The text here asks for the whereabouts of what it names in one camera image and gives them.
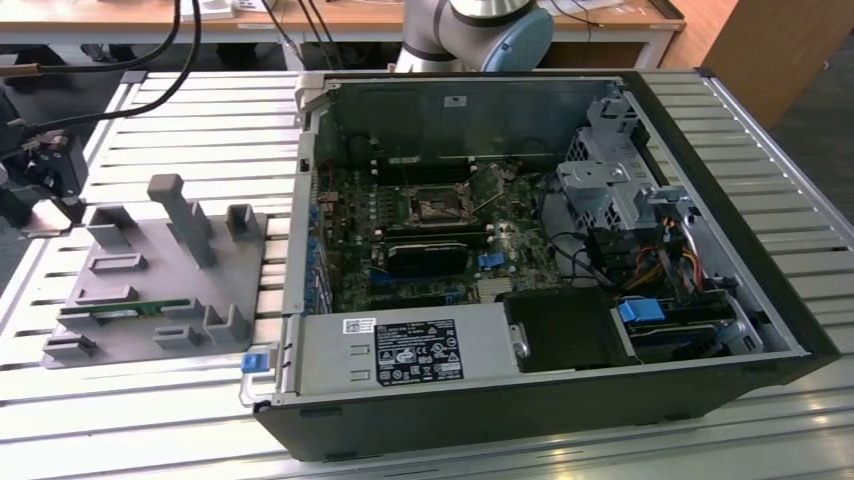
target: aluminum table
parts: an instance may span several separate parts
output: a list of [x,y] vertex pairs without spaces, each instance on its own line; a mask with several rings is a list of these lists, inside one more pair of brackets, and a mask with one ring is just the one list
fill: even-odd
[[[109,110],[156,98],[175,75],[120,86]],[[41,345],[91,238],[36,240],[0,299],[0,476],[12,478],[839,478],[854,467],[854,233],[718,81],[644,77],[843,352],[790,385],[706,417],[643,427],[300,463],[237,399],[240,355],[48,371]],[[93,205],[147,201],[179,173],[208,214],[248,202],[272,216],[256,344],[279,337],[296,166],[293,73],[197,73],[153,112],[103,122],[87,147]],[[658,150],[662,169],[675,173]],[[436,425],[435,428],[454,428]]]

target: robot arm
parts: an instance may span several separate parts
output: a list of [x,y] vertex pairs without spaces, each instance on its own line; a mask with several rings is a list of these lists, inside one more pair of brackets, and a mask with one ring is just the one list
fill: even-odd
[[552,34],[535,0],[407,0],[395,72],[532,70]]
[[[83,219],[87,173],[76,137],[63,130],[32,134],[0,89],[0,217],[27,236],[65,231]],[[43,201],[61,214],[51,222],[33,212]]]

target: motherboard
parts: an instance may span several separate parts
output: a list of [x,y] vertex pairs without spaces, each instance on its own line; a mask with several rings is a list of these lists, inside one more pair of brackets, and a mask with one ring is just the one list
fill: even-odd
[[494,302],[560,284],[543,173],[511,160],[331,164],[317,176],[332,311]]

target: blue latch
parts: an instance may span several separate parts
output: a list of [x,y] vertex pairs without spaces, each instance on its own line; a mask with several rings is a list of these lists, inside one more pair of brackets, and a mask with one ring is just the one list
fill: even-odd
[[269,370],[268,353],[247,353],[240,361],[240,371],[243,373],[264,373]]
[[623,323],[659,322],[664,320],[664,312],[654,298],[632,298],[616,307]]
[[504,254],[502,252],[480,255],[478,257],[479,268],[492,268],[504,264]]

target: barcode sticker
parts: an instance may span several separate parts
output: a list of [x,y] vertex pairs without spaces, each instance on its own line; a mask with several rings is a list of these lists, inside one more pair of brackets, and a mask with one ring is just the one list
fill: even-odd
[[373,333],[375,318],[345,318],[344,335],[353,333]]

